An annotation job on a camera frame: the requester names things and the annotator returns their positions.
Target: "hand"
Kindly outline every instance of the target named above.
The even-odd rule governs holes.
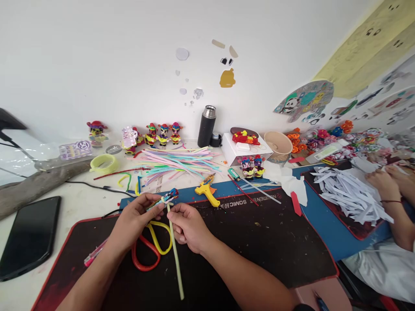
[[[157,204],[146,212],[146,208],[159,198],[161,196],[158,194],[143,193],[129,203],[118,217],[105,248],[111,248],[114,254],[127,252],[150,220],[159,220],[164,215],[164,203]]]
[[[199,212],[190,205],[184,203],[175,205],[167,213],[167,218],[173,223],[176,241],[179,244],[187,244],[193,253],[203,252],[209,241],[215,238]]]
[[[388,173],[377,169],[373,173],[367,174],[366,179],[379,191],[382,200],[401,200],[398,184]]]
[[[408,177],[408,175],[405,175],[404,173],[400,172],[396,166],[387,166],[386,172],[392,176],[394,181],[396,181],[401,192],[405,192],[406,190],[415,190],[415,184],[413,183],[413,181]]]

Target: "black thermos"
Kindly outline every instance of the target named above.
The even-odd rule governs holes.
[[[211,141],[213,127],[215,126],[216,120],[216,108],[214,106],[206,106],[202,113],[202,120],[200,121],[198,146],[206,147],[209,146]]]

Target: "driftwood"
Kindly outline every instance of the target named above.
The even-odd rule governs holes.
[[[72,177],[88,171],[91,160],[72,163],[48,171],[39,171],[18,183],[0,187],[0,220],[60,186]]]

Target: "red bracelet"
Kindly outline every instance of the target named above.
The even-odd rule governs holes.
[[[402,201],[392,201],[392,200],[381,200],[381,202],[384,202],[384,203],[396,202],[396,203],[401,203],[402,204]]]

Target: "yellow glue gun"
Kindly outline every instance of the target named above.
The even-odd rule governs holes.
[[[215,193],[216,189],[211,187],[211,183],[213,182],[215,174],[209,175],[206,177],[204,181],[201,182],[200,187],[195,189],[196,194],[201,195],[205,194],[209,202],[212,204],[213,207],[218,207],[220,205],[220,201],[215,199],[213,194]]]

